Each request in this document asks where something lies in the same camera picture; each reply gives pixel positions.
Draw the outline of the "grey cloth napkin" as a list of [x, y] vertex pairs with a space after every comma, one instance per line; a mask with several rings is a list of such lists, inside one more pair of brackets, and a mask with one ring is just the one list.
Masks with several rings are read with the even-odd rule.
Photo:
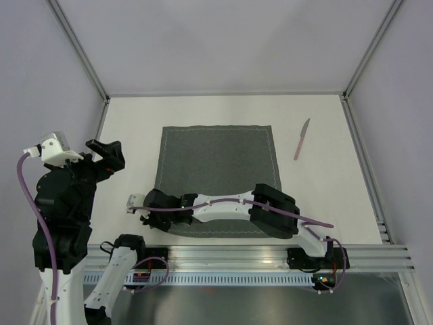
[[228, 197], [258, 183], [281, 189], [271, 126], [163, 127], [155, 190]]

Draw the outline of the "pink handled knife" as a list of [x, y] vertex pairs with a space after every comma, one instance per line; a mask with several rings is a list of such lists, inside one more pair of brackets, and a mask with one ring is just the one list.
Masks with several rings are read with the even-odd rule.
[[295, 151], [295, 154], [294, 154], [294, 160], [298, 160], [298, 157], [300, 155], [300, 151], [302, 149], [302, 145], [303, 145], [303, 142], [304, 142], [304, 138], [305, 138], [307, 129], [309, 127], [309, 123], [310, 123], [310, 119], [308, 118], [304, 122], [304, 124], [302, 126], [302, 129], [301, 129], [301, 132], [300, 132], [300, 139], [298, 141], [298, 145], [297, 145], [297, 148], [296, 148], [296, 151]]

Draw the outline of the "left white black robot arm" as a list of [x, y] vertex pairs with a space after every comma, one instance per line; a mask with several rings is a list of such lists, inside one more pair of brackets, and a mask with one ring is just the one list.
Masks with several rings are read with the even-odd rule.
[[125, 167], [120, 141], [86, 146], [100, 155], [69, 150], [56, 137], [37, 146], [48, 173], [37, 184], [33, 203], [41, 218], [32, 246], [45, 285], [50, 324], [111, 324], [112, 308], [127, 274], [147, 262], [142, 236], [121, 234], [108, 266], [88, 296], [83, 295], [85, 259], [91, 236], [91, 214], [98, 183]]

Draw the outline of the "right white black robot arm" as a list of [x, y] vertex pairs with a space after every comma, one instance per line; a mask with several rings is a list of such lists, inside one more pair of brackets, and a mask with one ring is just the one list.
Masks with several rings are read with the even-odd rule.
[[288, 265], [306, 273], [347, 270], [346, 249], [318, 229], [333, 225], [300, 214], [291, 196], [264, 183], [227, 196], [189, 193], [169, 196], [158, 189], [132, 194], [127, 208], [142, 224], [191, 238], [274, 238], [292, 241]]

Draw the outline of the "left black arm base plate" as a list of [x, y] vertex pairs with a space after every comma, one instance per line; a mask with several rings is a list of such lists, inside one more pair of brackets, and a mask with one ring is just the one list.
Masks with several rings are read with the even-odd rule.
[[146, 248], [139, 253], [137, 263], [133, 269], [142, 269], [151, 272], [154, 269], [166, 269], [165, 261], [168, 262], [169, 249], [164, 247]]

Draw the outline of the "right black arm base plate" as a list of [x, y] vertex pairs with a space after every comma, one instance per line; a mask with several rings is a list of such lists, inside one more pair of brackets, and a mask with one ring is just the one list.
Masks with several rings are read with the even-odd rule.
[[333, 247], [324, 257], [310, 257], [300, 247], [287, 248], [287, 264], [290, 269], [303, 271], [316, 271], [321, 269], [342, 269], [344, 266], [343, 254], [339, 248]]

